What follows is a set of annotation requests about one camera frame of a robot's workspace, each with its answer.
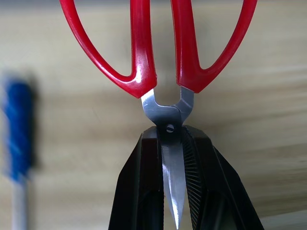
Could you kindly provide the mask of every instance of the red plastic handle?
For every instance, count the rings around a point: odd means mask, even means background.
[[[224,69],[249,27],[257,0],[244,0],[235,30],[222,54],[207,69],[200,66],[191,0],[171,0],[175,41],[177,84],[195,93],[202,91]]]
[[[73,0],[60,0],[66,20],[94,64],[116,85],[140,98],[157,85],[150,26],[150,0],[130,0],[132,71],[129,76],[116,72],[98,53],[88,38]],[[235,54],[248,29],[257,0],[244,0],[241,14],[226,48],[207,69],[200,67],[191,0],[171,0],[178,85],[195,93],[202,91],[223,70]]]
[[[98,53],[87,36],[73,0],[60,0],[66,20],[79,44],[92,62],[116,85],[140,98],[157,85],[150,27],[150,1],[131,0],[132,71],[123,76]]]

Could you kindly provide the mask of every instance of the scissor blade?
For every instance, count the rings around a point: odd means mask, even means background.
[[[179,229],[184,206],[186,176],[182,144],[162,145],[164,192],[169,209]]]

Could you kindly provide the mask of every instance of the blurred pen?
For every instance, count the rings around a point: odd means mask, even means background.
[[[12,181],[12,229],[27,230],[27,177],[32,155],[32,92],[26,81],[9,76],[4,84],[4,93],[5,156],[7,173]]]

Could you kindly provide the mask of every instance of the black holder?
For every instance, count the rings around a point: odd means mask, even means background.
[[[263,230],[244,186],[199,129],[181,131],[193,230]],[[162,230],[162,151],[156,127],[142,133],[118,177],[109,230]]]

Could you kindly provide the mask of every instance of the wooden surface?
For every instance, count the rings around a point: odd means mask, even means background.
[[[79,10],[98,50],[128,74],[128,7]],[[203,67],[223,50],[239,10],[237,3],[194,5]],[[178,87],[170,6],[153,6],[151,14],[157,98],[174,103]],[[237,170],[267,230],[307,229],[306,25],[306,1],[260,2],[238,52],[196,95],[187,120]],[[33,72],[40,94],[32,229],[107,229],[117,176],[141,132],[152,125],[140,100],[91,63],[59,6],[1,9],[0,31],[0,69]],[[1,230],[11,225],[10,192],[8,179],[0,177]],[[165,226],[174,229],[168,213]],[[186,205],[182,229],[190,226]]]

